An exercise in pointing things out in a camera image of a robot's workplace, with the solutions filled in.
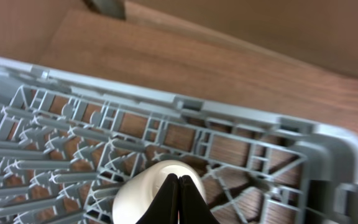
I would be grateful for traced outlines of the white cup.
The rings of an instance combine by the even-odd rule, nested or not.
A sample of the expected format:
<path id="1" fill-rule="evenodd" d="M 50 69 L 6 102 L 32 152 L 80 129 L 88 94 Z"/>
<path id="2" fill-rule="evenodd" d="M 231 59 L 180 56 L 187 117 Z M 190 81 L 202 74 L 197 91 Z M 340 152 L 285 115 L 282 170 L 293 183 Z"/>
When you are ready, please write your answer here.
<path id="1" fill-rule="evenodd" d="M 206 200 L 204 185 L 192 167 L 181 161 L 161 161 L 128 180 L 119 189 L 112 206 L 112 222 L 136 223 L 152 203 L 168 174 L 175 174 L 177 177 L 189 175 L 202 198 Z"/>

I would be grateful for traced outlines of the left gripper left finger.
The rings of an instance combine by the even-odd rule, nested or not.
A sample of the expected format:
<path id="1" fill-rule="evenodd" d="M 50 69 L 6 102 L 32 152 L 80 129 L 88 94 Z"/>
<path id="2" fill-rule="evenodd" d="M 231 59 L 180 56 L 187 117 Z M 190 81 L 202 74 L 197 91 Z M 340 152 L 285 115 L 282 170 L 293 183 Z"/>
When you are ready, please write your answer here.
<path id="1" fill-rule="evenodd" d="M 175 174 L 169 174 L 136 224 L 177 224 L 178 197 L 178 177 Z"/>

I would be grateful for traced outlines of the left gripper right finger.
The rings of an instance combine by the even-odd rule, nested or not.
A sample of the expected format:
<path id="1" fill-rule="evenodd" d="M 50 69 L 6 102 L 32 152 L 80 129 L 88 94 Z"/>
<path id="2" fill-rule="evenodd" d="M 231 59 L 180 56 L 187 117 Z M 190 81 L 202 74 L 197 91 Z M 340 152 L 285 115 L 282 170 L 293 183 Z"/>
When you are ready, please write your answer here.
<path id="1" fill-rule="evenodd" d="M 180 224 L 219 224 L 189 175 L 179 178 Z"/>

